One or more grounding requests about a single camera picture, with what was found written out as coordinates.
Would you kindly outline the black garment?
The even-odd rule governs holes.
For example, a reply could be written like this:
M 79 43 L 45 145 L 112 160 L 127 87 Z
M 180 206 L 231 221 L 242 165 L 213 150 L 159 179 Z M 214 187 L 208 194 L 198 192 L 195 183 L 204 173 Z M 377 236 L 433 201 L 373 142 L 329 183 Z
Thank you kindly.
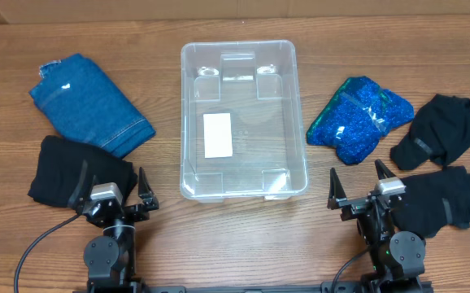
M 415 115 L 408 133 L 390 150 L 401 170 L 430 160 L 446 167 L 470 147 L 470 98 L 435 95 Z
M 114 182 L 127 197 L 137 184 L 133 164 L 89 144 L 47 136 L 28 196 L 56 208 L 72 208 L 98 184 Z
M 394 224 L 424 238 L 446 225 L 470 227 L 470 173 L 463 166 L 402 179 L 402 205 L 392 210 Z

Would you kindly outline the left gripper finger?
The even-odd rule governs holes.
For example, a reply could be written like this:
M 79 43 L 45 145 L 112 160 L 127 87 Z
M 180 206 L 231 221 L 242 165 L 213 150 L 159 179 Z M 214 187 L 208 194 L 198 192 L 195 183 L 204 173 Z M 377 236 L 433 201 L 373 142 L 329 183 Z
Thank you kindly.
M 84 204 L 89 200 L 89 197 L 92 193 L 92 189 L 95 185 L 98 184 L 98 178 L 96 175 L 91 175 L 87 177 L 84 181 L 82 191 L 81 191 L 81 203 Z
M 139 182 L 138 182 L 138 197 L 141 199 L 146 211 L 154 211 L 159 209 L 159 201 L 151 189 L 150 184 L 146 178 L 146 173 L 143 167 L 139 168 Z

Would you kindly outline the blue denim jeans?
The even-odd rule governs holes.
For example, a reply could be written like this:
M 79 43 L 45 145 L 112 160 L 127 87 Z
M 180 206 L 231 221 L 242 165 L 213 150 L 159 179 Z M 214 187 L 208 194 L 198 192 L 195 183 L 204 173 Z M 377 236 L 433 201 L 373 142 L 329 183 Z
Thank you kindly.
M 92 60 L 81 54 L 40 66 L 29 94 L 64 138 L 124 158 L 156 135 L 151 123 Z

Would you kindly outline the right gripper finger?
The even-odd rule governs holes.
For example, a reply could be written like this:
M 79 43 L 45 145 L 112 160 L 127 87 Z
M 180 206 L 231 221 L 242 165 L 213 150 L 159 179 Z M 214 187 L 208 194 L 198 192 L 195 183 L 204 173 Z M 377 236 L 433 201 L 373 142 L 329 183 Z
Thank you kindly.
M 379 180 L 396 177 L 396 175 L 391 172 L 381 160 L 375 160 L 376 173 Z
M 347 201 L 346 193 L 337 175 L 336 169 L 331 168 L 329 171 L 329 196 L 327 208 L 334 210 L 342 207 L 342 202 Z

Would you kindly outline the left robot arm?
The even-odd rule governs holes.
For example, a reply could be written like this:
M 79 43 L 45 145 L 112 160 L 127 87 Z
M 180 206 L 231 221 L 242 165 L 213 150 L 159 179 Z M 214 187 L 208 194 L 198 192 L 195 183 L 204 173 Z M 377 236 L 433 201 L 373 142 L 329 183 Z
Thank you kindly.
M 159 208 L 143 168 L 138 174 L 140 203 L 125 205 L 119 187 L 114 183 L 94 184 L 83 198 L 78 212 L 92 225 L 102 229 L 84 249 L 88 268 L 87 291 L 147 292 L 148 286 L 136 276 L 135 224 L 150 219 L 150 212 Z

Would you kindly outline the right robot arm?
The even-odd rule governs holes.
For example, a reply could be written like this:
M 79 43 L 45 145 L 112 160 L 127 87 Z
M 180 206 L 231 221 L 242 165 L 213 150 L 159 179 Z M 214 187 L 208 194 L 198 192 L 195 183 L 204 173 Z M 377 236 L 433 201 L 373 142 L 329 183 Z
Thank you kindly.
M 391 212 L 403 203 L 406 186 L 381 160 L 375 161 L 378 182 L 365 197 L 348 199 L 335 168 L 330 169 L 327 207 L 339 210 L 342 221 L 357 221 L 359 235 L 367 247 L 348 260 L 330 282 L 320 285 L 322 292 L 432 292 L 431 282 L 422 282 L 426 242 L 418 234 L 397 232 Z M 358 281 L 342 282 L 342 273 L 368 254 L 373 272 Z

